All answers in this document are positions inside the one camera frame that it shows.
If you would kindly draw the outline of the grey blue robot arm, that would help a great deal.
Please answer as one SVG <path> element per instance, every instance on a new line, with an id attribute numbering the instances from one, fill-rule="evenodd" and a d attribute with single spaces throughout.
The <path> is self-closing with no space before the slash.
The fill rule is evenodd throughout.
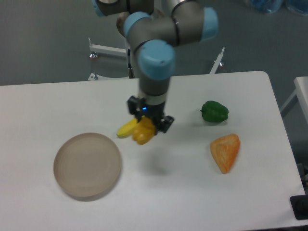
<path id="1" fill-rule="evenodd" d="M 98 16 L 128 13 L 122 31 L 139 79 L 138 96 L 128 99 L 128 110 L 138 121 L 144 116 L 151 119 L 156 132 L 167 132 L 174 121 L 164 113 L 176 65 L 174 48 L 214 38 L 217 12 L 196 0 L 169 0 L 171 15 L 154 19 L 152 0 L 94 0 L 92 4 Z"/>

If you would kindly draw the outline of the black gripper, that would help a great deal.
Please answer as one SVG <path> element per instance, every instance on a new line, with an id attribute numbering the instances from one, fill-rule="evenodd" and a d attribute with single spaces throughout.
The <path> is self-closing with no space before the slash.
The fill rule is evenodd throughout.
<path id="1" fill-rule="evenodd" d="M 131 96 L 128 101 L 128 111 L 131 115 L 141 121 L 143 116 L 150 118 L 156 127 L 155 135 L 158 133 L 166 133 L 174 122 L 175 118 L 172 116 L 164 116 L 165 102 L 157 105 L 150 105 L 146 103 L 145 98 L 137 98 Z"/>

